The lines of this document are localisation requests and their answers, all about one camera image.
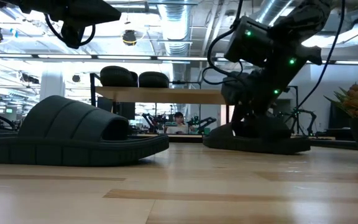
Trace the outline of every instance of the wooden shelf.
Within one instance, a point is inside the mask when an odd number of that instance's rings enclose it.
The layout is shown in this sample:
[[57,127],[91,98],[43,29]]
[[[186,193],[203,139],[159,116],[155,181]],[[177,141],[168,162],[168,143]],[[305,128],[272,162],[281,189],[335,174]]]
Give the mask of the wooden shelf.
[[116,102],[226,104],[219,90],[98,86],[96,92]]

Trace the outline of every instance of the dark gray slide sandal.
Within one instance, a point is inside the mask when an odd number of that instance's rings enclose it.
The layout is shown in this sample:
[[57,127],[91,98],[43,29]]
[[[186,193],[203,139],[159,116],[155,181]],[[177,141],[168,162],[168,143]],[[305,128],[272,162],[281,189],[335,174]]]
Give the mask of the dark gray slide sandal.
[[18,133],[0,130],[0,164],[119,166],[169,147],[169,137],[128,139],[128,120],[85,103],[50,96]]
[[213,149],[227,149],[243,152],[292,155],[310,150],[307,138],[288,138],[279,141],[263,141],[260,138],[234,136],[232,123],[215,128],[203,138],[203,144]]

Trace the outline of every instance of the ceiling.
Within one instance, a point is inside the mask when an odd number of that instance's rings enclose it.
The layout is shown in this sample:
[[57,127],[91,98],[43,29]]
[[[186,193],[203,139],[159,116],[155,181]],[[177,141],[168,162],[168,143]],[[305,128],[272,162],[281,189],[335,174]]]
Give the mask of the ceiling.
[[[136,2],[129,4],[128,1],[108,0],[108,3],[117,6],[117,8],[120,8],[120,11],[122,11],[120,21],[98,24],[96,26],[94,39],[78,50],[66,47],[63,42],[53,35],[45,23],[43,14],[35,11],[32,11],[30,14],[24,14],[21,13],[18,8],[1,9],[0,28],[2,28],[1,33],[4,40],[0,43],[0,53],[38,55],[167,55],[167,48],[165,47],[166,32],[163,30],[165,27],[164,21],[160,14],[155,13],[158,12],[160,6],[158,6],[158,4],[149,4],[149,13],[139,13],[139,11],[137,11],[137,13],[131,13],[132,9],[126,7],[127,5],[143,7],[145,3],[144,1],[135,1]],[[177,4],[191,3],[188,5],[190,13],[187,15],[188,31],[190,34],[185,43],[188,45],[188,50],[186,54],[182,56],[192,57],[206,55],[206,49],[211,40],[217,35],[227,31],[232,24],[238,5],[238,1],[236,0],[171,0],[170,2]],[[242,14],[247,16],[256,15],[261,3],[262,0],[244,1]],[[286,11],[282,11],[282,15],[288,14],[293,6],[298,3],[299,1],[293,1],[288,5]],[[358,0],[348,0],[346,4],[348,13],[358,10]],[[55,22],[53,26],[59,31],[62,27],[62,22]],[[122,41],[124,30],[129,29],[135,30],[138,40],[135,46],[127,46]],[[88,38],[90,33],[91,29],[87,28],[85,30],[84,39]],[[218,42],[214,47],[214,53],[223,53],[227,47],[228,39],[229,37],[226,37],[224,40]],[[351,55],[352,58],[350,59],[358,60],[357,52],[358,51],[355,51],[354,48],[348,52],[342,50],[336,57],[343,57],[343,59],[349,60],[346,55]],[[77,62],[58,63],[56,61],[43,62],[42,60],[0,58],[0,86],[7,86],[0,88],[0,98],[3,99],[2,101],[0,100],[0,104],[6,104],[7,102],[15,102],[15,104],[23,103],[27,105],[26,110],[28,110],[31,105],[39,101],[40,85],[23,81],[23,74],[36,78],[41,82],[42,72],[47,70],[49,66],[57,65],[64,66],[67,70],[67,72],[65,72],[65,81],[68,88],[66,96],[85,102],[89,102],[90,98],[90,79],[88,74],[90,72],[98,73],[103,67],[108,65],[122,66],[138,74],[145,71],[162,72],[169,76],[171,80],[174,78],[176,72],[175,67],[173,68],[170,63],[119,63],[110,62],[108,60],[88,60],[86,62],[79,60]],[[197,69],[199,67],[199,63],[190,63],[186,66],[190,76],[188,79],[198,79]],[[227,63],[225,68],[232,70],[237,69],[231,63]],[[73,82],[73,75],[79,75],[81,81],[78,83]],[[215,77],[211,78],[222,79],[222,76],[215,75]]]

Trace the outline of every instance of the wooden tabletop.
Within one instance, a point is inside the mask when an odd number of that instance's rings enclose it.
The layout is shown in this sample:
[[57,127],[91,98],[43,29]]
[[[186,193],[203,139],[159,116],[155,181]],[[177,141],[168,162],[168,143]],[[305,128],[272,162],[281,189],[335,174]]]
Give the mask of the wooden tabletop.
[[0,165],[0,224],[358,224],[358,151],[170,144],[124,167]]
[[98,86],[96,92],[117,102],[226,104],[219,90]]

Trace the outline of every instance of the pillar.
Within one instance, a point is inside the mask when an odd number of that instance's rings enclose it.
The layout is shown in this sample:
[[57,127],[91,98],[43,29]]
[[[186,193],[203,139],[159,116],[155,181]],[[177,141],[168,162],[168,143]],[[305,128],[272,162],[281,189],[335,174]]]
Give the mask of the pillar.
[[66,69],[64,63],[44,64],[45,68],[41,78],[40,100],[52,95],[65,96],[64,73]]

